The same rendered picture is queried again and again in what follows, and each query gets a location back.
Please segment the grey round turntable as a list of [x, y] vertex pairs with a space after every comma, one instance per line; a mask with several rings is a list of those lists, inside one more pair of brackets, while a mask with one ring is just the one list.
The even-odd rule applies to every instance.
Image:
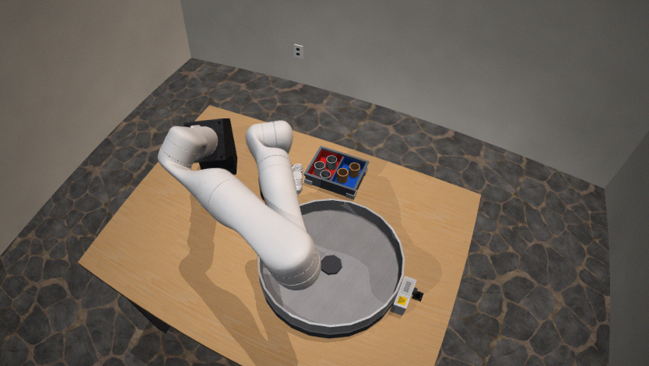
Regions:
[[382, 216], [341, 199], [305, 202], [300, 211], [321, 258], [317, 280], [305, 290], [289, 290], [258, 256], [265, 300], [292, 329], [328, 339], [352, 336], [380, 321], [392, 305], [391, 312], [403, 315], [412, 294], [422, 300], [416, 280], [404, 276], [402, 243]]

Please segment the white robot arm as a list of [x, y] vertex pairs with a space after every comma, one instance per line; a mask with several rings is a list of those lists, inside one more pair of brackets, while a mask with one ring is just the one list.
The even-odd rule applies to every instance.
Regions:
[[225, 169], [192, 171], [194, 160], [216, 150], [218, 137], [210, 127], [185, 128], [169, 130], [158, 153], [160, 165], [214, 219], [236, 231], [279, 284], [289, 290], [310, 287], [319, 277], [321, 258], [300, 211], [297, 194], [302, 192], [303, 166], [290, 163], [291, 126], [286, 121], [270, 121], [254, 124], [246, 132], [265, 204]]

